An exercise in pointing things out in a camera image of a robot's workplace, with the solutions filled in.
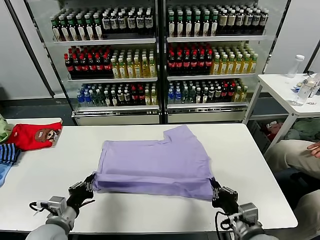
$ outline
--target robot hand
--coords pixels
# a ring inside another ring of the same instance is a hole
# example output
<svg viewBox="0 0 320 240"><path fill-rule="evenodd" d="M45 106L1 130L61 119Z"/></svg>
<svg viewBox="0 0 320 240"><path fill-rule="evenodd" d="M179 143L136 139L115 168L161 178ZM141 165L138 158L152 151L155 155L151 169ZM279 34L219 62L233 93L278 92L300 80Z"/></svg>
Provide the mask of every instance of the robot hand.
<svg viewBox="0 0 320 240"><path fill-rule="evenodd" d="M88 176L84 181L77 182L69 187L70 197L66 200L64 197L53 196L49 201L31 202L30 208L37 212L48 210L45 225L33 230L26 240L67 240L69 232L74 228L75 219L79 215L79 209L95 200L92 199L94 192L92 182L95 174Z"/></svg>

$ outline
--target folded shirt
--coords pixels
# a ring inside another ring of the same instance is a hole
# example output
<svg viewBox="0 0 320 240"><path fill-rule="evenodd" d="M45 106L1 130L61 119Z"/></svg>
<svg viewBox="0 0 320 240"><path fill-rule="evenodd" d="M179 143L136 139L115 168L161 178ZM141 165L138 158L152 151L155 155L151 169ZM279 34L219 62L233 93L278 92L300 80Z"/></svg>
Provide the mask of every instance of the folded shirt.
<svg viewBox="0 0 320 240"><path fill-rule="evenodd" d="M105 141L94 190L211 200L210 158L185 125L164 140Z"/></svg>

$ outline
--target wall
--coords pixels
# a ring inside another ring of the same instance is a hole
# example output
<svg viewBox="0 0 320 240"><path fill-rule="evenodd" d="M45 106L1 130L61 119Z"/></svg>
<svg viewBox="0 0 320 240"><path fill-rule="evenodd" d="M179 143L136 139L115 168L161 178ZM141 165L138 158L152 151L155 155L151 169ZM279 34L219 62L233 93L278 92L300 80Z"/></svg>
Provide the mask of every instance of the wall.
<svg viewBox="0 0 320 240"><path fill-rule="evenodd" d="M0 100L51 98L3 0L0 29Z"/></svg>

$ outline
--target shelf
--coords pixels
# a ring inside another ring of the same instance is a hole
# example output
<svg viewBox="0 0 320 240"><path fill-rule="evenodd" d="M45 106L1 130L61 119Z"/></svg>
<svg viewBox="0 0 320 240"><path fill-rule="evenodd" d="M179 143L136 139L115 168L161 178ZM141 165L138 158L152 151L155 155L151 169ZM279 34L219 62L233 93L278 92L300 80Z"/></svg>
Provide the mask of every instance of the shelf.
<svg viewBox="0 0 320 240"><path fill-rule="evenodd" d="M235 36L184 36L167 37L168 43L188 42L232 42L232 41L261 41L267 39L266 35L235 35Z"/></svg>
<svg viewBox="0 0 320 240"><path fill-rule="evenodd" d="M175 80L203 80L203 79L241 79L241 78L252 78L255 73L246 74L223 74L223 75L195 75L195 76L168 76L169 81Z"/></svg>
<svg viewBox="0 0 320 240"><path fill-rule="evenodd" d="M155 44L156 38L128 38L128 39L106 39L87 41L55 41L59 46L89 46L89 45L120 45L120 44Z"/></svg>
<svg viewBox="0 0 320 240"><path fill-rule="evenodd" d="M212 102L212 103L187 103L187 104L168 104L168 110L180 109L208 109L208 108L246 108L248 103L244 102Z"/></svg>
<svg viewBox="0 0 320 240"><path fill-rule="evenodd" d="M103 84L103 83L134 83L134 82L156 82L157 77L144 78L107 78L107 79L68 79L68 82L79 84Z"/></svg>

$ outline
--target clear water bottle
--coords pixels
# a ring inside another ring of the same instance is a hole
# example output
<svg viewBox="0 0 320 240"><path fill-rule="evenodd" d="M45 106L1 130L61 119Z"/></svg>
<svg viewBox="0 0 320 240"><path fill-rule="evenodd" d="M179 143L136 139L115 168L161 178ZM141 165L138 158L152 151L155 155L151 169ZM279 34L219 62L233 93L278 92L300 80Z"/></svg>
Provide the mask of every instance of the clear water bottle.
<svg viewBox="0 0 320 240"><path fill-rule="evenodd" d="M305 60L305 56L303 55L296 55L295 56L295 61L294 61L294 64L293 66L290 68L290 70L288 71L288 74L286 75L288 78L291 78L293 79L297 72L298 72L298 69L300 67L300 64Z"/></svg>

